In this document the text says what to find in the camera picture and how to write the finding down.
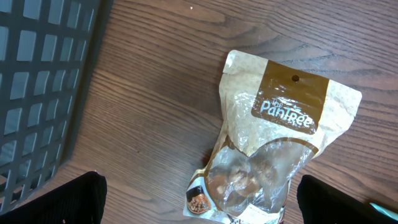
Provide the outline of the teal snack wrapper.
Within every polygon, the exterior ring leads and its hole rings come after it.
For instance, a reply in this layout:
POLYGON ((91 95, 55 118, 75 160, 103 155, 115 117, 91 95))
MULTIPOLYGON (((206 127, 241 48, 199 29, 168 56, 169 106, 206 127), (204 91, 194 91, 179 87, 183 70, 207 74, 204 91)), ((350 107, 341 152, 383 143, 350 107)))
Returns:
POLYGON ((389 217, 391 219, 398 220, 398 213, 393 212, 392 210, 386 209, 386 208, 384 208, 384 207, 382 207, 380 205, 377 205, 375 203, 370 203, 370 205, 373 208, 375 208, 379 213, 381 213, 381 214, 383 214, 383 215, 385 215, 385 216, 387 216, 387 217, 389 217))

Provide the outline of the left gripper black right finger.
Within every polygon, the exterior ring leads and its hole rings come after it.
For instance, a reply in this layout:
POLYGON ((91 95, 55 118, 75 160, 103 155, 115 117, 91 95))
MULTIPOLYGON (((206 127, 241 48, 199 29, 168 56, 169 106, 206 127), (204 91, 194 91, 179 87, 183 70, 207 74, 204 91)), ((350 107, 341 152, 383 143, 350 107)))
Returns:
POLYGON ((304 224, 397 224, 397 220, 311 175, 302 176, 297 201, 304 224))

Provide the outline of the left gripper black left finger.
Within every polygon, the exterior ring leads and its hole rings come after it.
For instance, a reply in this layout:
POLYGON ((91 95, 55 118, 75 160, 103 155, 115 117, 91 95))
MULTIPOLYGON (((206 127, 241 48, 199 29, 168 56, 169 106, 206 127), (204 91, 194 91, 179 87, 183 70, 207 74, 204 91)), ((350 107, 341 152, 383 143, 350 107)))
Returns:
POLYGON ((106 195, 106 177, 90 171, 1 215, 1 224, 100 224, 106 195))

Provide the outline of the brown snack pouch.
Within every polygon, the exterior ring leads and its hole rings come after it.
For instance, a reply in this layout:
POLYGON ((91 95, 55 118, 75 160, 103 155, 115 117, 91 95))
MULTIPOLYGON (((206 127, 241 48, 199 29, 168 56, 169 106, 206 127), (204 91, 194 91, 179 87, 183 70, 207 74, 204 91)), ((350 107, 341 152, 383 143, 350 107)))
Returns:
POLYGON ((351 126, 360 91, 238 50, 219 85, 223 124, 195 171, 183 214, 220 223, 282 223, 292 177, 351 126))

